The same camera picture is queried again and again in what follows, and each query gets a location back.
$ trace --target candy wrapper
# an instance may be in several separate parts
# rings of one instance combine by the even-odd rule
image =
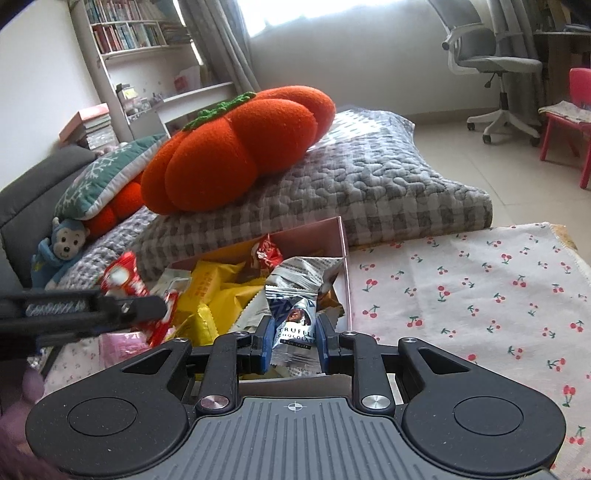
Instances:
[[[103,333],[99,336],[100,363],[104,368],[112,367],[149,349],[142,332]]]
[[[271,364],[320,373],[316,302],[331,290],[342,258],[292,257],[267,278],[265,296],[276,324]]]
[[[115,297],[145,297],[150,294],[138,274],[133,252],[125,252],[105,268],[100,278],[100,289]]]

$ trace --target bookshelf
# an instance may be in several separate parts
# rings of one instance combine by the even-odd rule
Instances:
[[[172,0],[74,1],[72,23],[97,93],[119,140],[132,141],[139,116],[125,115],[116,85],[129,83],[148,99],[175,95],[175,76],[199,65],[189,33]]]

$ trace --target chair base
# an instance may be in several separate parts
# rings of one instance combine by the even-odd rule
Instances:
[[[509,110],[500,109],[495,112],[485,113],[484,115],[471,116],[468,118],[467,122],[468,124],[490,123],[490,125],[485,128],[484,135],[490,135],[491,133],[497,131],[500,127],[504,126],[506,123],[509,123],[518,130],[528,134],[532,138],[540,137],[540,134],[535,128],[532,128],[525,122],[522,122],[522,120],[518,119]]]

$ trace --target gray quilted blanket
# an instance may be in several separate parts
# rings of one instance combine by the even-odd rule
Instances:
[[[158,216],[133,243],[145,281],[176,260],[315,220],[341,216],[349,245],[489,227],[488,194],[446,180],[419,155],[414,125],[354,109],[304,160],[239,202],[209,213]]]

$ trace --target book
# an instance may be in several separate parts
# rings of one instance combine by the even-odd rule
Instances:
[[[100,117],[109,113],[109,106],[106,103],[100,105],[91,106],[78,110],[75,115],[70,119],[66,126],[61,130],[59,137],[61,141],[66,139],[72,134],[72,132],[84,122]]]

